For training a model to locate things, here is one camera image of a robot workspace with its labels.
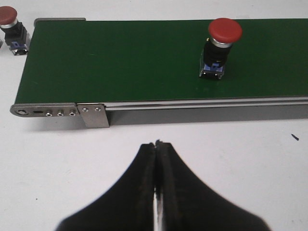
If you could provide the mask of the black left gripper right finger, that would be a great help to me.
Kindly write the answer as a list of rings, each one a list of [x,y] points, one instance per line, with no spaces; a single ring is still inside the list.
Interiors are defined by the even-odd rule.
[[[268,231],[260,217],[203,183],[171,143],[157,141],[156,194],[162,231]]]

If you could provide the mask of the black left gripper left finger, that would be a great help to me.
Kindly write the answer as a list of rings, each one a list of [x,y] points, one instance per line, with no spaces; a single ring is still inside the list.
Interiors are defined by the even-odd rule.
[[[140,146],[118,181],[96,201],[65,218],[59,231],[152,231],[155,146]]]

